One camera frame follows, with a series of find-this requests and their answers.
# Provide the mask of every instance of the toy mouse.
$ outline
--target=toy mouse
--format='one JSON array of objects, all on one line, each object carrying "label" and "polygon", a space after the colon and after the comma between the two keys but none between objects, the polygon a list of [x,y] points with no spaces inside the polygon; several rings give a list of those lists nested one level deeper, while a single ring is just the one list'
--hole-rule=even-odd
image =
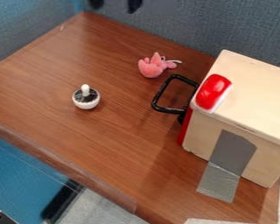
[{"label": "toy mouse", "polygon": [[165,56],[160,56],[155,52],[151,59],[145,58],[138,61],[141,74],[146,78],[158,77],[166,68],[176,68],[176,63],[182,63],[180,60],[166,60]]}]

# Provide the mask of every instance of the wood grain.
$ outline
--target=wood grain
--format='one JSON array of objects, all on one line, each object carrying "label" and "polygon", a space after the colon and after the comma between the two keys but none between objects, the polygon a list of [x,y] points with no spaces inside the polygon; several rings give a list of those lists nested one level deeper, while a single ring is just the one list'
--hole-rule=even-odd
[{"label": "wood grain", "polygon": [[[207,162],[177,144],[175,115],[151,109],[169,74],[200,82],[213,57],[89,13],[57,29],[0,63],[0,137],[150,223],[276,223],[279,183],[242,179],[233,204],[197,193]],[[184,63],[145,79],[137,61],[155,51]],[[71,102],[84,83],[101,93],[91,111]],[[182,106],[188,91],[173,83],[162,103]]]}]

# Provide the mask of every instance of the small round object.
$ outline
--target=small round object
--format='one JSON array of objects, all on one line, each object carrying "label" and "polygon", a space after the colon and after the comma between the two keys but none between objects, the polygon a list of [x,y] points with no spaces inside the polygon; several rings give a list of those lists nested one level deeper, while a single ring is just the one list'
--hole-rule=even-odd
[{"label": "small round object", "polygon": [[73,93],[73,103],[79,109],[92,109],[96,107],[100,99],[100,93],[87,84]]}]

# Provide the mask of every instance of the black handle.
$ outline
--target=black handle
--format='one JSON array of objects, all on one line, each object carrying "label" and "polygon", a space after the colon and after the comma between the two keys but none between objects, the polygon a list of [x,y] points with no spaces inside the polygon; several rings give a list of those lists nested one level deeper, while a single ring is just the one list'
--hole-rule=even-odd
[{"label": "black handle", "polygon": [[[172,80],[181,80],[181,81],[185,82],[186,84],[194,87],[194,91],[192,92],[192,94],[189,97],[186,105],[183,108],[162,108],[162,107],[159,107],[157,105],[158,100],[160,99],[161,95],[163,94],[163,92],[165,91],[165,89],[167,88],[167,86],[169,85],[169,83]],[[196,93],[196,90],[197,90],[198,87],[199,87],[199,84],[196,83],[195,81],[189,80],[185,76],[182,76],[182,75],[179,75],[179,74],[173,74],[173,75],[168,77],[168,79],[164,82],[162,87],[158,90],[156,96],[153,98],[153,100],[151,102],[151,106],[152,106],[153,109],[155,109],[156,111],[159,111],[159,112],[184,116],[185,113],[186,113],[187,107],[190,103],[190,100],[192,99],[192,97]]]}]

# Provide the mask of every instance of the duct tape strip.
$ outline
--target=duct tape strip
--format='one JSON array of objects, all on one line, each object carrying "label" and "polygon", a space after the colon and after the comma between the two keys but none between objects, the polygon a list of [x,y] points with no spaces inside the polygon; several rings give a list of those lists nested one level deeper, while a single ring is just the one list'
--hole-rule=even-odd
[{"label": "duct tape strip", "polygon": [[240,177],[256,152],[242,136],[222,130],[197,192],[232,203]]},{"label": "duct tape strip", "polygon": [[208,162],[196,191],[231,203],[234,200],[239,180],[240,176]]}]

